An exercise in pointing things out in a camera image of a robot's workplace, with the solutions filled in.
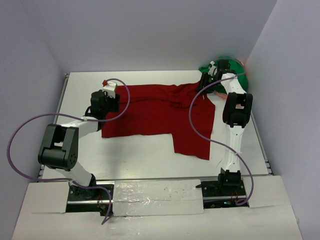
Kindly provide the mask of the red t-shirt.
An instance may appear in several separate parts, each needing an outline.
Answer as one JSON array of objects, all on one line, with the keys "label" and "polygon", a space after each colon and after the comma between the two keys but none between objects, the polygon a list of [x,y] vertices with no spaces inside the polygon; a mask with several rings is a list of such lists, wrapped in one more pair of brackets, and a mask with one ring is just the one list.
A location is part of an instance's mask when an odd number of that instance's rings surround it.
[{"label": "red t-shirt", "polygon": [[102,138],[170,134],[177,154],[210,158],[209,138],[216,106],[206,94],[196,96],[197,83],[118,86],[119,110],[101,130]]}]

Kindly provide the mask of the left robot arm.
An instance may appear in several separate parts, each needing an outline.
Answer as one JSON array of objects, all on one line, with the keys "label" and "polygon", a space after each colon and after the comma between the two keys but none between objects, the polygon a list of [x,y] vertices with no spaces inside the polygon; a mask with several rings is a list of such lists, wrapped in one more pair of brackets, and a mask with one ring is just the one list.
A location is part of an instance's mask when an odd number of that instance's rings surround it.
[{"label": "left robot arm", "polygon": [[120,109],[120,94],[98,90],[91,94],[84,116],[66,124],[49,124],[38,152],[38,162],[56,170],[74,185],[81,185],[80,194],[93,199],[98,193],[95,176],[78,162],[79,139],[100,131],[108,113]]}]

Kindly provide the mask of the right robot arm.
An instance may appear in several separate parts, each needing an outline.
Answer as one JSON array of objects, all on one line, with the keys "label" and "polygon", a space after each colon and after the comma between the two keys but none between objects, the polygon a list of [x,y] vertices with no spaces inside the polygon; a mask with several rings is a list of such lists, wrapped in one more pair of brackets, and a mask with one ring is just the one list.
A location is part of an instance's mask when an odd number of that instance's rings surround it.
[{"label": "right robot arm", "polygon": [[244,191],[240,163],[243,163],[246,169],[249,167],[241,157],[241,144],[245,127],[251,118],[253,104],[253,95],[247,93],[238,80],[238,77],[245,75],[245,72],[237,73],[231,68],[230,61],[236,62],[241,67],[244,66],[239,60],[231,57],[222,57],[212,61],[209,64],[209,71],[201,75],[195,95],[198,97],[202,93],[212,93],[212,87],[215,85],[223,86],[226,91],[222,121],[226,124],[227,143],[205,137],[195,130],[203,139],[226,148],[218,179],[205,181],[199,185],[204,191],[223,196],[240,194]]}]

